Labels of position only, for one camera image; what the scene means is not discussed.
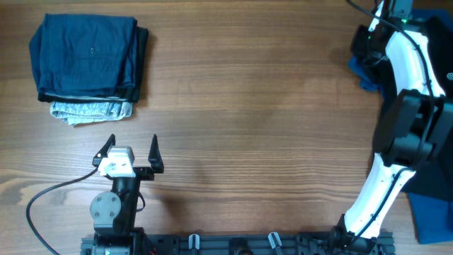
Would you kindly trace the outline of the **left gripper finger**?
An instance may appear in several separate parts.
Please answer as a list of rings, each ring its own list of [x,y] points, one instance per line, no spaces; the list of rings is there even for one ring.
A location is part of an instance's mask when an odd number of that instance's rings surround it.
[[[108,156],[108,152],[110,151],[111,147],[115,145],[116,139],[115,135],[111,134],[110,137],[107,139],[107,142],[101,147],[101,149],[95,154],[93,157],[92,165],[99,166],[102,159]]]
[[[148,162],[152,171],[155,174],[162,174],[164,172],[164,162],[159,151],[158,137],[153,135],[151,146],[149,149]]]

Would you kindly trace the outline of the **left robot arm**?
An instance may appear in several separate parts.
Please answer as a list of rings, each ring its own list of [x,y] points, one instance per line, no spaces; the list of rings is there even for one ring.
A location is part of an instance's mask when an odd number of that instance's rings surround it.
[[[164,172],[157,136],[152,137],[148,155],[149,166],[134,166],[134,153],[129,146],[117,146],[115,136],[93,157],[92,165],[100,175],[112,181],[110,191],[98,194],[91,202],[95,234],[92,240],[81,245],[81,254],[156,254],[157,250],[144,229],[135,227],[142,181],[153,181],[156,174]]]

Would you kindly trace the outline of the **black polo shirt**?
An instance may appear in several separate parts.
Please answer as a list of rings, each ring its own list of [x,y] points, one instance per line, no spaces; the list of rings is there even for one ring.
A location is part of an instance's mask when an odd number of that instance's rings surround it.
[[[452,31],[437,17],[416,31],[372,31],[389,59],[396,98],[380,118],[373,148],[385,166],[420,171],[433,163],[452,133]]]

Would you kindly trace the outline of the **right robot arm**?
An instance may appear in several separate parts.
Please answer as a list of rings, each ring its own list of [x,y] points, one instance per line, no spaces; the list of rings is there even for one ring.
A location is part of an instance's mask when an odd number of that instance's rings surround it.
[[[452,19],[411,1],[377,1],[357,29],[350,68],[384,102],[362,190],[327,240],[306,237],[327,254],[393,254],[382,222],[400,192],[411,197],[419,233],[452,234]]]

